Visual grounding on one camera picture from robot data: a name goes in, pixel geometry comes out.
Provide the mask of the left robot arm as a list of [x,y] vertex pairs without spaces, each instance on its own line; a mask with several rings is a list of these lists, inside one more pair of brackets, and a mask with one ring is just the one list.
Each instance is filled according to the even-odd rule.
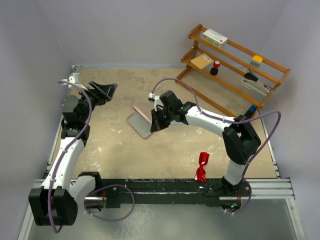
[[113,84],[89,82],[84,88],[62,80],[63,85],[78,89],[80,97],[68,95],[61,101],[62,121],[60,146],[53,165],[38,188],[32,188],[28,201],[37,226],[51,226],[59,232],[63,226],[75,223],[85,197],[98,196],[103,191],[100,174],[82,172],[72,181],[76,163],[90,135],[92,112],[96,106],[111,101],[118,87]]

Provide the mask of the pink glasses case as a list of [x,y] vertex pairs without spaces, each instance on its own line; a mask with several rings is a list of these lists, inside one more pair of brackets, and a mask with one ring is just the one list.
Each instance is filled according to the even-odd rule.
[[147,139],[152,134],[152,121],[136,105],[132,108],[133,112],[126,118],[126,121],[143,139]]

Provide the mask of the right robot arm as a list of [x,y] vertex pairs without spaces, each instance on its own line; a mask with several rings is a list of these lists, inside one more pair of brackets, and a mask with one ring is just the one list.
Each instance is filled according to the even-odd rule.
[[245,117],[226,117],[199,109],[196,103],[182,103],[171,90],[162,95],[149,94],[148,100],[154,103],[151,112],[150,132],[168,128],[173,121],[203,128],[223,139],[229,157],[229,164],[222,183],[222,190],[228,196],[240,190],[245,166],[258,150],[261,140],[251,123],[239,124]]

